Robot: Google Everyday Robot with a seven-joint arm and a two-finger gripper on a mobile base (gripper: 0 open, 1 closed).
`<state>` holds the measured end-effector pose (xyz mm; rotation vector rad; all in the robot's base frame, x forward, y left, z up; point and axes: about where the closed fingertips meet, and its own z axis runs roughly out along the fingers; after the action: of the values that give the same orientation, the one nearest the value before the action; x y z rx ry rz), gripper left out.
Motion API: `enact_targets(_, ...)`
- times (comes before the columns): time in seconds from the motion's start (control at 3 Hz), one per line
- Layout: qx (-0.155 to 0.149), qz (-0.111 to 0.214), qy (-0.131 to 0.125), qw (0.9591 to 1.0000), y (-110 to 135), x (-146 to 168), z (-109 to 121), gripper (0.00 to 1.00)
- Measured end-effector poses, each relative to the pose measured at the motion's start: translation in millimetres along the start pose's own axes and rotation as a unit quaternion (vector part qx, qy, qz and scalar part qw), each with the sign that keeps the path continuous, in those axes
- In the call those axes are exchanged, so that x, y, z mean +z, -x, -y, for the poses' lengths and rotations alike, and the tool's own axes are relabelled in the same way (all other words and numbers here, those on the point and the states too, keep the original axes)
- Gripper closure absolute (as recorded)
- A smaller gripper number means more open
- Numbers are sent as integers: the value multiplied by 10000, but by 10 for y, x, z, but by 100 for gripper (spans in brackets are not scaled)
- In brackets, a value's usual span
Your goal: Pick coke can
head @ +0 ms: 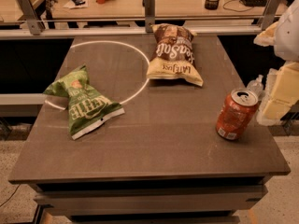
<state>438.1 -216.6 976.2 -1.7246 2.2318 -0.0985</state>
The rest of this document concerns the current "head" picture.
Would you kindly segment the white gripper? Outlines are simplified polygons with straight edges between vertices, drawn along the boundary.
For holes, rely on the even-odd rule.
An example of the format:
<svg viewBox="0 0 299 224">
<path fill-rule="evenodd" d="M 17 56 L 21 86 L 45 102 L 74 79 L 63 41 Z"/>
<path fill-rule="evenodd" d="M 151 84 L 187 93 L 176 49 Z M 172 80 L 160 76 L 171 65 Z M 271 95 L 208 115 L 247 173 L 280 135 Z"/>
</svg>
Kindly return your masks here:
<svg viewBox="0 0 299 224">
<path fill-rule="evenodd" d="M 278 22 L 259 33 L 253 43 L 262 47 L 274 45 L 278 57 L 293 61 L 285 62 L 278 70 L 270 69 L 266 78 L 256 120 L 264 126 L 276 125 L 299 101 L 299 0 L 294 0 Z"/>
</svg>

